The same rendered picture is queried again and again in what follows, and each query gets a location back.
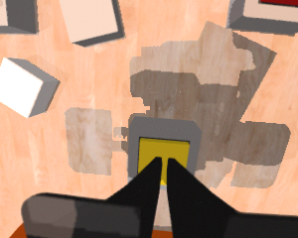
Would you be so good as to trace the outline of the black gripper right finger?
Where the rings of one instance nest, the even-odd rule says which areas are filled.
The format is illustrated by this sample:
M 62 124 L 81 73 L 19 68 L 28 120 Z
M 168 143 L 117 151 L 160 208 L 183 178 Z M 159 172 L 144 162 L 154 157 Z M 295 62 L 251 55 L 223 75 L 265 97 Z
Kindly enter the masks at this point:
M 173 238 L 298 238 L 298 215 L 240 212 L 169 158 Z

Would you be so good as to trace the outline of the green button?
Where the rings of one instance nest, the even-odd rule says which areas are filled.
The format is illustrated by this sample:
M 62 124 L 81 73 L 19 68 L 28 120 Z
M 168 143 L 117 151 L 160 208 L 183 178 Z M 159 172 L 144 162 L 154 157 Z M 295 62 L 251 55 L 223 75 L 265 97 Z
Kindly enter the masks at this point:
M 0 0 L 0 33 L 36 33 L 34 0 Z

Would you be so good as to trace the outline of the yellow button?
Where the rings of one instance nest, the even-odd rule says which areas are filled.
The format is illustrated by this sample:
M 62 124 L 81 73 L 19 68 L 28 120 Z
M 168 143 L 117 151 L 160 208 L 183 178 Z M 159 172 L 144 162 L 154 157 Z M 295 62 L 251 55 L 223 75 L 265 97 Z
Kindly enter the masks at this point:
M 195 175 L 202 134 L 195 121 L 134 116 L 129 125 L 127 182 L 155 157 L 162 158 L 160 189 L 167 190 L 169 158 Z

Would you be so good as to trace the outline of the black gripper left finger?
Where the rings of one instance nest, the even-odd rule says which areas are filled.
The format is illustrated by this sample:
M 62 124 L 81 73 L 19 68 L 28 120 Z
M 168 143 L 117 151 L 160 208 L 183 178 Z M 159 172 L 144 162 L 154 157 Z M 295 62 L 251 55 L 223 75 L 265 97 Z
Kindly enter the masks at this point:
M 27 238 L 151 238 L 162 158 L 107 199 L 38 192 L 22 202 Z

